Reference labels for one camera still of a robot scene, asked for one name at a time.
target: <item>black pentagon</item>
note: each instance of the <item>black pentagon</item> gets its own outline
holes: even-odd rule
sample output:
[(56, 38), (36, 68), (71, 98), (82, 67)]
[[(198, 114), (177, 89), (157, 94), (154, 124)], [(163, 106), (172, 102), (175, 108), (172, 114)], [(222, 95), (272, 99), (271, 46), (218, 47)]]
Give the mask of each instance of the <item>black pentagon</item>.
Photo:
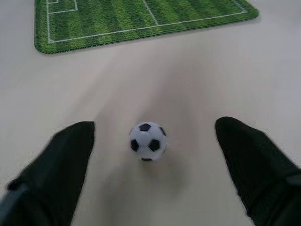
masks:
[(149, 144), (149, 148), (155, 152), (156, 150), (158, 150), (160, 148), (160, 141), (158, 140), (152, 140)]
[(149, 124), (145, 123), (145, 124), (139, 126), (139, 129), (140, 129), (140, 131), (146, 132), (146, 131), (149, 131), (150, 127), (151, 126)]
[(144, 159), (144, 158), (141, 158), (142, 161), (152, 161), (152, 159)]
[(138, 151), (138, 148), (139, 148), (139, 144), (137, 143), (137, 141), (132, 140), (131, 141), (131, 149), (136, 152), (136, 151)]
[(162, 131), (163, 135), (166, 137), (166, 132), (164, 131), (164, 129), (162, 127), (159, 127), (159, 129)]

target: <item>artificial grass pattern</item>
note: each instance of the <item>artificial grass pattern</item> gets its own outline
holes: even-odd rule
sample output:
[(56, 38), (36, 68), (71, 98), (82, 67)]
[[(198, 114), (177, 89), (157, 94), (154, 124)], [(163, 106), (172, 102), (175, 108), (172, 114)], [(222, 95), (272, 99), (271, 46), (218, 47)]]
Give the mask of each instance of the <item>artificial grass pattern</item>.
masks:
[(258, 16), (245, 0), (35, 0), (42, 53), (217, 26)]

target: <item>green mat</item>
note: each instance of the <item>green mat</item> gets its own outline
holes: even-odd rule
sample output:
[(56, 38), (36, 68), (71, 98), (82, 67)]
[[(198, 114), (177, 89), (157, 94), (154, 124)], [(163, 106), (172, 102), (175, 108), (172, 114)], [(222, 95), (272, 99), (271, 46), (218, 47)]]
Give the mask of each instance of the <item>green mat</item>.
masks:
[(245, 0), (35, 0), (35, 47), (58, 53), (252, 19)]

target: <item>soccer ball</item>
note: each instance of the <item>soccer ball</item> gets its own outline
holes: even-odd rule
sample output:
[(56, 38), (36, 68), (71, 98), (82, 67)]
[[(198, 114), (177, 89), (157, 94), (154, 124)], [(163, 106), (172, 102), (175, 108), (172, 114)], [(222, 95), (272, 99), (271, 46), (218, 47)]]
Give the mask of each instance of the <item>soccer ball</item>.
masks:
[(166, 133), (153, 122), (143, 122), (130, 132), (131, 149), (143, 161), (159, 159), (166, 148)]

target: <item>floor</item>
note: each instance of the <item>floor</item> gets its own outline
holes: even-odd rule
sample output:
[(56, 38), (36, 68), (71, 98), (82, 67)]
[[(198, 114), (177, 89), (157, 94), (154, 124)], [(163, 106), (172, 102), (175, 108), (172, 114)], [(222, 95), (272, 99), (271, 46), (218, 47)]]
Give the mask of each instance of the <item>floor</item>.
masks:
[[(250, 0), (255, 20), (44, 55), (34, 0), (0, 2), (0, 194), (58, 130), (96, 122), (74, 226), (251, 226), (216, 142), (214, 122), (264, 130), (301, 166), (301, 2)], [(169, 135), (142, 163), (138, 122)]]

